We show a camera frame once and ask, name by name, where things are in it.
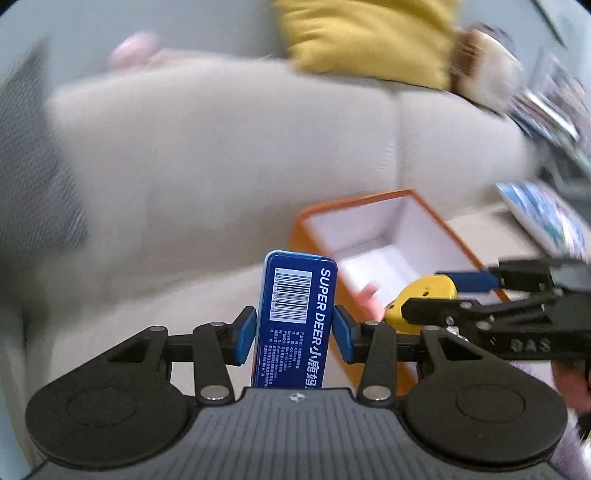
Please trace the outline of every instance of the open cardboard box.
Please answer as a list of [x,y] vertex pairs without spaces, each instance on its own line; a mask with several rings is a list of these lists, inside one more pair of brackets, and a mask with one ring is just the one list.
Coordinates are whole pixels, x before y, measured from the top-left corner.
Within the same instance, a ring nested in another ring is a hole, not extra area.
[[[335,303],[357,321],[368,312],[355,296],[369,282],[379,285],[383,308],[410,282],[437,271],[473,270],[482,264],[462,240],[412,190],[399,190],[310,207],[296,220],[290,247],[336,260]],[[506,300],[502,292],[475,296],[485,303]],[[362,366],[343,364],[353,385]],[[413,372],[398,369],[399,393],[415,383]]]

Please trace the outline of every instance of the yellow pillow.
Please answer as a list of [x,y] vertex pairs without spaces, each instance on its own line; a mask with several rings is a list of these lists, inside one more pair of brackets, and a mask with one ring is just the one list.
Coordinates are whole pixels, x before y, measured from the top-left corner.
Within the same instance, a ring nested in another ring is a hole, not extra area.
[[449,88],[459,0],[276,0],[295,66]]

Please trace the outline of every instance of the pink object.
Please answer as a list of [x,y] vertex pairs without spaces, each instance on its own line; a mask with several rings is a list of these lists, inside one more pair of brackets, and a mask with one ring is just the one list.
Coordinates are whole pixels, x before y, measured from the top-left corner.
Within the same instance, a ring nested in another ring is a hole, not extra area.
[[160,39],[154,32],[137,32],[113,50],[109,64],[114,70],[142,67],[160,49]]

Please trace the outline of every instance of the grey fabric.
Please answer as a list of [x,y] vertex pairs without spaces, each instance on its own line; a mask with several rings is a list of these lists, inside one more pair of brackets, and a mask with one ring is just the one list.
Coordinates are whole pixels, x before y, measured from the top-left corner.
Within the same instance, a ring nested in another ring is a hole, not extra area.
[[87,235],[72,172],[44,113],[39,42],[0,87],[0,262],[64,250]]

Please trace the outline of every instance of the sofa cushion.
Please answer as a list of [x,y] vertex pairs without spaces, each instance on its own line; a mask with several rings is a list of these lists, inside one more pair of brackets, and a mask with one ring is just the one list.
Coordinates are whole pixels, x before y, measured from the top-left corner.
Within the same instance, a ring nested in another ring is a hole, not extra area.
[[27,305],[111,303],[252,265],[310,203],[397,188],[398,111],[376,84],[208,57],[65,87],[49,107],[89,238],[35,270]]
[[[158,295],[103,310],[82,308],[67,318],[34,323],[27,341],[29,392],[151,325],[163,325],[169,334],[180,335],[215,320],[232,322],[245,306],[258,305],[261,274],[262,266],[256,265],[181,283]],[[228,367],[237,396],[250,385],[253,351],[245,365]],[[191,364],[174,364],[171,381],[183,393],[194,394]],[[348,385],[340,361],[329,353],[324,386]]]
[[449,92],[385,85],[400,105],[401,176],[444,217],[498,199],[495,183],[533,178],[535,146],[506,116]]

